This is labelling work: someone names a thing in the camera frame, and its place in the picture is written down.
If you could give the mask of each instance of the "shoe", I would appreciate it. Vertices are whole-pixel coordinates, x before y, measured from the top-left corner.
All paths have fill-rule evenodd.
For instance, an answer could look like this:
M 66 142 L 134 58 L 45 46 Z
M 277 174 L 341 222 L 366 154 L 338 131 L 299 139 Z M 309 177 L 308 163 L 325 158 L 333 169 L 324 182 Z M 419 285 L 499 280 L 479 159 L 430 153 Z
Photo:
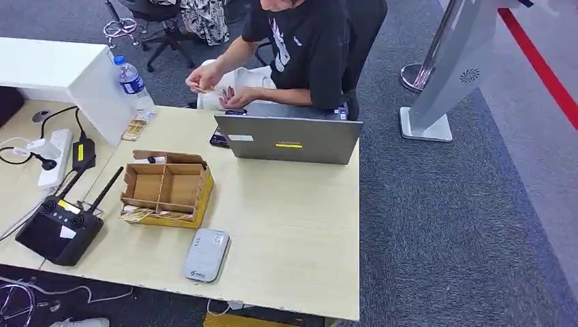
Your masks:
M 79 322 L 71 322 L 71 318 L 63 322 L 55 322 L 50 327 L 109 327 L 110 322 L 106 318 L 92 318 Z

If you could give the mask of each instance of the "cardboard box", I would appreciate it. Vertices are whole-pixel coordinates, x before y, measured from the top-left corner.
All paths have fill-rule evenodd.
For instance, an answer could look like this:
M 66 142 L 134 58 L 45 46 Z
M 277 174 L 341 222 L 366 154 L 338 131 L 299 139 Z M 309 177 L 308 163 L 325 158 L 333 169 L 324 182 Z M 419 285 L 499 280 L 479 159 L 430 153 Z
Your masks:
M 121 219 L 145 225 L 199 228 L 213 190 L 213 176 L 202 157 L 142 150 L 133 151 L 133 157 L 163 157 L 164 163 L 127 165 Z

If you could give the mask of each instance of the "hand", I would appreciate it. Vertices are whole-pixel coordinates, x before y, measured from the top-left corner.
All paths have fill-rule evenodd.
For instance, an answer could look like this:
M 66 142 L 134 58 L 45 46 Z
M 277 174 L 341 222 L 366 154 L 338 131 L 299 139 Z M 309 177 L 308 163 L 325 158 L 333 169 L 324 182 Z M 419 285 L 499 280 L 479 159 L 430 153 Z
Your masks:
M 261 88 L 258 87 L 239 87 L 234 90 L 232 87 L 227 87 L 223 90 L 223 96 L 219 99 L 221 106 L 225 109 L 239 109 L 244 108 L 255 100 L 259 100 L 261 95 Z
M 212 90 L 223 78 L 224 73 L 219 69 L 216 61 L 195 69 L 185 80 L 191 92 L 205 93 Z

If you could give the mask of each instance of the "plastic bottle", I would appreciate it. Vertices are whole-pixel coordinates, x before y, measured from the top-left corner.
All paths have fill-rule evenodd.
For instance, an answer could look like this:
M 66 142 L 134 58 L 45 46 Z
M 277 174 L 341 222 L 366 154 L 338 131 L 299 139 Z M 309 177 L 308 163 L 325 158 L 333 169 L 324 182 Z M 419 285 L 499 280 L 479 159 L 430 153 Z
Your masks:
M 148 120 L 156 117 L 157 107 L 136 68 L 127 63 L 124 56 L 115 56 L 115 65 L 121 69 L 119 82 L 130 98 L 137 119 Z

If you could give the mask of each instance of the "floor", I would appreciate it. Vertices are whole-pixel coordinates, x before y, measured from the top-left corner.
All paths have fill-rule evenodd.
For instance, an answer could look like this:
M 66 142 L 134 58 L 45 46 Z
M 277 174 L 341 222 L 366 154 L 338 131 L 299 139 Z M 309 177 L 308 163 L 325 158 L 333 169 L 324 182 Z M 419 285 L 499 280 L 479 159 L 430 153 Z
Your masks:
M 556 19 L 522 8 L 515 14 L 578 98 L 573 78 L 578 44 L 571 41 L 578 10 L 571 0 L 554 2 L 562 13 Z M 55 3 L 63 9 L 54 11 Z M 389 1 L 361 77 L 361 321 L 344 325 L 578 326 L 573 237 L 578 136 L 501 22 L 492 76 L 449 114 L 454 142 L 399 136 L 397 111 L 416 98 L 399 84 L 399 70 L 423 60 L 445 5 L 445 0 Z M 104 43 L 100 31 L 108 20 L 98 1 L 0 2 L 0 36 Z M 230 26 L 231 38 L 242 24 Z M 198 63 L 225 48 L 187 45 Z M 178 53 L 164 53 L 150 74 L 148 54 L 128 42 L 114 52 L 142 72 L 155 103 L 184 106 L 195 98 L 184 86 L 189 69 Z M 90 283 L 100 296 L 127 291 L 122 285 L 0 267 L 7 277 L 32 274 L 52 288 Z M 203 299 L 151 290 L 90 306 L 81 304 L 84 298 L 73 294 L 59 316 L 43 315 L 35 326 L 66 315 L 105 315 L 112 326 L 201 326 L 206 305 Z M 317 317 L 274 310 L 242 314 L 322 326 Z

